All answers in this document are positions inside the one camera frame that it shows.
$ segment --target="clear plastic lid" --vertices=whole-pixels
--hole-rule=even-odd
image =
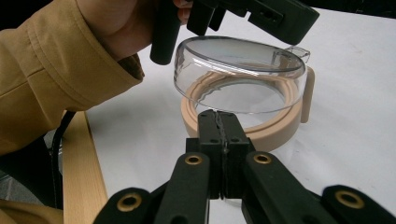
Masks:
[[[176,88],[198,105],[239,114],[297,103],[306,66],[285,49],[226,36],[198,36],[177,47]]]

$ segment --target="white table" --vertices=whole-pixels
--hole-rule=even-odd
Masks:
[[[396,216],[396,20],[318,9],[299,47],[316,72],[310,120],[273,153],[309,190],[332,185],[366,193]],[[218,32],[285,48],[227,13]],[[178,41],[194,36],[182,27]],[[145,81],[88,111],[107,194],[152,191],[169,180],[188,137],[173,64],[140,52]],[[244,223],[239,208],[211,201],[210,223]]]

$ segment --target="person's hand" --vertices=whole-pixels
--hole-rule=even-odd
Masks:
[[[151,44],[159,1],[166,0],[77,0],[90,29],[116,61]],[[179,19],[187,23],[192,2],[173,1]]]

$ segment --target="finger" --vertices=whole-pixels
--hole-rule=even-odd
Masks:
[[[177,12],[178,19],[181,21],[181,24],[187,24],[191,13],[190,8],[180,8]]]
[[[186,0],[173,0],[175,6],[178,8],[191,8],[192,7],[192,1],[186,1]]]

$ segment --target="jacket sleeve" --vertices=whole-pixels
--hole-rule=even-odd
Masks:
[[[0,32],[0,155],[143,79],[137,55],[115,62],[75,0],[55,0],[20,27]]]

